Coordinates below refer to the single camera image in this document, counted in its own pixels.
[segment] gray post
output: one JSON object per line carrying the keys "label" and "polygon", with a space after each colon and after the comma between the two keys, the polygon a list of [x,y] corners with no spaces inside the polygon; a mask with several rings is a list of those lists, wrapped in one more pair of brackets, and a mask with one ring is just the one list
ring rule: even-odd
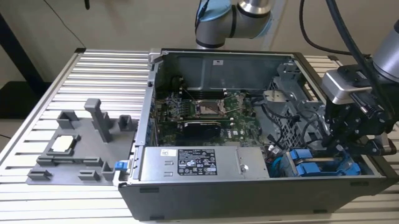
{"label": "gray post", "polygon": [[108,130],[107,121],[103,117],[103,113],[100,110],[101,101],[99,99],[89,98],[85,101],[85,110],[92,114],[93,125],[97,127],[103,142],[112,141],[112,135]]}

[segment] robotic arm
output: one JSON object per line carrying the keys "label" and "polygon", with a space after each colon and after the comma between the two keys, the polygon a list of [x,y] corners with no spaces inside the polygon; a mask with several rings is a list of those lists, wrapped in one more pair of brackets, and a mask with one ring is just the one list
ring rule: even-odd
{"label": "robotic arm", "polygon": [[199,49],[223,47],[225,38],[255,38],[265,34],[271,24],[268,0],[203,0],[195,23]]}
{"label": "robotic arm", "polygon": [[[329,98],[324,115],[329,134],[321,145],[353,154],[395,154],[396,147],[387,134],[399,121],[395,113],[399,108],[399,20],[374,58],[364,59],[359,56],[335,1],[327,0],[327,5],[357,64],[327,71],[323,77],[321,88]],[[375,135],[375,138],[367,140],[367,135]]]}

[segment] barcode sticker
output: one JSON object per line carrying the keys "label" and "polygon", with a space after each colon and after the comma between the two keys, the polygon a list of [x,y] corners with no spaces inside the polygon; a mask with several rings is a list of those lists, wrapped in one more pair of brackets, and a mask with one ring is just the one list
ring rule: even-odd
{"label": "barcode sticker", "polygon": [[176,156],[175,149],[161,149],[161,156]]}

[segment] chassis vent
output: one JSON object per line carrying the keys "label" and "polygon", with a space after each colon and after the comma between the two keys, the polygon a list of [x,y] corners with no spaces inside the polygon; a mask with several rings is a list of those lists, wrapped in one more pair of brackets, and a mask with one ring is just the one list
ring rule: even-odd
{"label": "chassis vent", "polygon": [[[284,116],[291,116],[291,112],[287,109]],[[284,148],[293,148],[303,145],[301,139],[300,139],[300,131],[297,128],[297,125],[292,122],[292,120],[280,119],[272,115],[272,118],[277,122],[277,124],[281,127],[281,141],[280,144]]]}

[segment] white sticker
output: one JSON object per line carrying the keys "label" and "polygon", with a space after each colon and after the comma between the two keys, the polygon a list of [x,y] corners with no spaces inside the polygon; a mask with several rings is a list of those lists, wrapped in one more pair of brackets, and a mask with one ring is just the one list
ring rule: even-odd
{"label": "white sticker", "polygon": [[273,154],[277,154],[280,152],[280,150],[277,149],[277,148],[275,148],[273,150],[272,150],[272,153]]}
{"label": "white sticker", "polygon": [[176,149],[161,149],[161,156],[176,156]]}
{"label": "white sticker", "polygon": [[213,60],[213,65],[223,65],[223,60]]}

